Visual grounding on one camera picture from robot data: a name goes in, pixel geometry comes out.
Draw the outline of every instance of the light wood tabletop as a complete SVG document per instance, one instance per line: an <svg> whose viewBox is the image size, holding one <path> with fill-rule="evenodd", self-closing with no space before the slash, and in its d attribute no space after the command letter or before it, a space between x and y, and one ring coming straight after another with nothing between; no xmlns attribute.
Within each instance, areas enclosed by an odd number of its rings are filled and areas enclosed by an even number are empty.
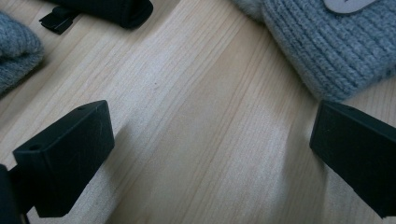
<svg viewBox="0 0 396 224"><path fill-rule="evenodd" d="M137 30L53 4L3 0L42 64L0 99L0 163L67 112L107 100L116 146L68 215L32 223L396 223L312 152L316 100L265 25L229 0L152 0ZM396 126L396 79L345 102Z"/></svg>

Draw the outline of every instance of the black pouch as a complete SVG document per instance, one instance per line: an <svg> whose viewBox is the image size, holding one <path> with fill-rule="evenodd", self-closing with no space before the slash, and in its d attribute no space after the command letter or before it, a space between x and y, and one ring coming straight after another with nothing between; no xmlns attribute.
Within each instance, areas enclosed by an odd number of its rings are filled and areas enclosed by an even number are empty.
<svg viewBox="0 0 396 224"><path fill-rule="evenodd" d="M151 15L149 0L47 0L62 7L112 21L123 28L136 28Z"/></svg>

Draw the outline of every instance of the black object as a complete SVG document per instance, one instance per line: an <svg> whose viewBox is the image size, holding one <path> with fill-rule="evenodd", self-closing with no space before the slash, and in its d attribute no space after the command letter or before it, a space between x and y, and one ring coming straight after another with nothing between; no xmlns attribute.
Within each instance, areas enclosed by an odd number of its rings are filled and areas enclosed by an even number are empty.
<svg viewBox="0 0 396 224"><path fill-rule="evenodd" d="M78 11L67 7L55 7L50 14L39 20L41 25L57 35L61 35L73 24Z"/></svg>
<svg viewBox="0 0 396 224"><path fill-rule="evenodd" d="M151 15L149 0L47 0L62 7L112 21L123 28L137 28Z"/></svg>
<svg viewBox="0 0 396 224"><path fill-rule="evenodd" d="M322 101L310 146L381 217L396 216L395 128Z"/></svg>
<svg viewBox="0 0 396 224"><path fill-rule="evenodd" d="M66 215L114 144L106 101L83 105L51 124L14 150L18 165L8 176L0 166L5 206L0 207L0 223L12 223L2 220L33 206L40 217Z"/></svg>

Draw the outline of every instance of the gray beanie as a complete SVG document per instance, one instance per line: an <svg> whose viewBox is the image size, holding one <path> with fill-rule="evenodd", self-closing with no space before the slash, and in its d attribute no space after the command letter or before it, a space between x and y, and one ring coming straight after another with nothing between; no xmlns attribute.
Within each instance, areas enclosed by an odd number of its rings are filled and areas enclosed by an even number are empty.
<svg viewBox="0 0 396 224"><path fill-rule="evenodd" d="M29 28L0 12L0 95L35 68L43 53L40 40Z"/></svg>
<svg viewBox="0 0 396 224"><path fill-rule="evenodd" d="M396 0L348 15L323 0L234 0L264 21L303 82L319 99L344 101L396 74Z"/></svg>

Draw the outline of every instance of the label on hat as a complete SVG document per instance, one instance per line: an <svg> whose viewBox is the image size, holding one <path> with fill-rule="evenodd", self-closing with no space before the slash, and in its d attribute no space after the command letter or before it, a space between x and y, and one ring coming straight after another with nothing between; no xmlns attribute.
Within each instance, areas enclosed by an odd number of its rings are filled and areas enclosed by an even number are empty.
<svg viewBox="0 0 396 224"><path fill-rule="evenodd" d="M326 7L336 13L353 13L378 0L323 0Z"/></svg>

